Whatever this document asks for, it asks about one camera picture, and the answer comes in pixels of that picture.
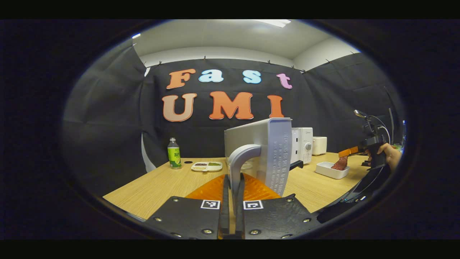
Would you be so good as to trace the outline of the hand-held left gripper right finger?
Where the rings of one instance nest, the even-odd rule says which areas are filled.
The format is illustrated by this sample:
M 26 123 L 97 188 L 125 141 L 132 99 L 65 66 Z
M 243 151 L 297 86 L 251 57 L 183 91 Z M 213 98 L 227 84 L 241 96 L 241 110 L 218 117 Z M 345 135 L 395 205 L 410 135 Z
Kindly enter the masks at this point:
M 238 239 L 294 239 L 319 228 L 319 213 L 309 210 L 291 194 L 267 200 L 244 200 L 245 175 L 235 197 L 235 236 Z

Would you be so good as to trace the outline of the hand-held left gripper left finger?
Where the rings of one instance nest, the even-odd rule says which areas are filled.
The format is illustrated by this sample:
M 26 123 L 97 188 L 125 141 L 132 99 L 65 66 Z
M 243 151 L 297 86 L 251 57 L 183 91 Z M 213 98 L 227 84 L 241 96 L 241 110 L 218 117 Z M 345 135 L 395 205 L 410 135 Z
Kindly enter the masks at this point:
M 220 175 L 185 197 L 172 196 L 144 224 L 183 239 L 222 239 L 230 233 L 229 179 Z

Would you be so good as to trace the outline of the red meat piece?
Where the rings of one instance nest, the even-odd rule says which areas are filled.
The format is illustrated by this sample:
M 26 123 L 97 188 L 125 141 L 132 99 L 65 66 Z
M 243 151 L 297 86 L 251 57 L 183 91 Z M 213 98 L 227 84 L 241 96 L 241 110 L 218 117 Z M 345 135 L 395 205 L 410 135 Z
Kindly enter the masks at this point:
M 332 169 L 336 169 L 338 171 L 343 171 L 346 169 L 348 164 L 348 156 L 340 157 L 339 160 L 331 167 Z

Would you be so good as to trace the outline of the white microwave oven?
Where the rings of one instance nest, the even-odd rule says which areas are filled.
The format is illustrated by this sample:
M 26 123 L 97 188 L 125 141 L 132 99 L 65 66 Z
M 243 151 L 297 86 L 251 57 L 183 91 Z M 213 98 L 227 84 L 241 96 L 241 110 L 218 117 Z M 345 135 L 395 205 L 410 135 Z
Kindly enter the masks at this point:
M 224 143 L 233 195 L 240 173 L 282 195 L 291 164 L 312 160 L 313 128 L 292 127 L 291 118 L 269 118 L 225 130 Z

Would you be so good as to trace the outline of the white rectangular tray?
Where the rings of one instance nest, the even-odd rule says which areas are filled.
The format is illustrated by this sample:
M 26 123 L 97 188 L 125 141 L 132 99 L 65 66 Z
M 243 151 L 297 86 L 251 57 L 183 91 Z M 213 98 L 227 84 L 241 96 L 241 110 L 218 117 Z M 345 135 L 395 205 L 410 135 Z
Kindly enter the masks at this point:
M 333 179 L 342 179 L 348 175 L 350 166 L 345 167 L 343 170 L 332 169 L 334 164 L 332 162 L 320 162 L 316 165 L 315 172 Z

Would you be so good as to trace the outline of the small white appliance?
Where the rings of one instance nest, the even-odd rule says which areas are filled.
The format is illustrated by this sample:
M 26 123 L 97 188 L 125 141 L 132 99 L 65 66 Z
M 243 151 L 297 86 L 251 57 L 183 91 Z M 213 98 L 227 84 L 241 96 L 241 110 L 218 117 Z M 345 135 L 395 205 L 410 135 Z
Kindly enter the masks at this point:
M 327 152 L 327 137 L 313 136 L 312 155 L 319 156 Z

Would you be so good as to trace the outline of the white divided dish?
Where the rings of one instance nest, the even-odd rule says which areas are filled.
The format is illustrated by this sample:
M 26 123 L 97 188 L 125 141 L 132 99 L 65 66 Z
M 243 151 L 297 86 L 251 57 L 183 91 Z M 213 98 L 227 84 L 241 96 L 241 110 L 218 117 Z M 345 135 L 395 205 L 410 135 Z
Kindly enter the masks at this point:
M 194 172 L 219 172 L 223 169 L 223 164 L 215 161 L 196 162 L 191 169 Z

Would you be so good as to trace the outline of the green label drink bottle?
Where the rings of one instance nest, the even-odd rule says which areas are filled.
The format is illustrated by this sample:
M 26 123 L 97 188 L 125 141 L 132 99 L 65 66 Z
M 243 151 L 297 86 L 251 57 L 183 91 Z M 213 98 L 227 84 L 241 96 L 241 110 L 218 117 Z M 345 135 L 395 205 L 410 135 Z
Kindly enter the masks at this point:
M 176 141 L 176 138 L 171 137 L 167 146 L 167 154 L 169 165 L 171 169 L 180 169 L 182 167 L 180 147 Z

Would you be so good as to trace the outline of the black backdrop cloth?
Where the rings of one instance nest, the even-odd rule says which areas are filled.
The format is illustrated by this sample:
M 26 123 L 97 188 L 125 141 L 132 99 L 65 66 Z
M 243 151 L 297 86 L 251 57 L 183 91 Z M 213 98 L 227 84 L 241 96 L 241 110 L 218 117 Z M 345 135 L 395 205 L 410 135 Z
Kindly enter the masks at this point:
M 293 127 L 311 127 L 339 152 L 365 138 L 359 110 L 400 143 L 406 119 L 395 86 L 373 60 L 351 54 L 307 72 L 244 59 L 191 59 L 145 66 L 124 44 L 78 80 L 63 113 L 63 152 L 79 180 L 104 196 L 145 174 L 144 156 L 168 161 L 225 157 L 224 131 L 268 119 L 276 108 Z

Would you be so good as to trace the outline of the long ceiling light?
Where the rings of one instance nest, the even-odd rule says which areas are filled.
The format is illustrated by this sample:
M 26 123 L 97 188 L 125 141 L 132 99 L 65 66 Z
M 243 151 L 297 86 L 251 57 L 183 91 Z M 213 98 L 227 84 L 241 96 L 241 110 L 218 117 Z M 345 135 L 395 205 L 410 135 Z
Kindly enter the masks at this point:
M 253 19 L 254 21 L 262 22 L 264 24 L 273 25 L 279 28 L 284 28 L 287 24 L 291 23 L 288 19 Z

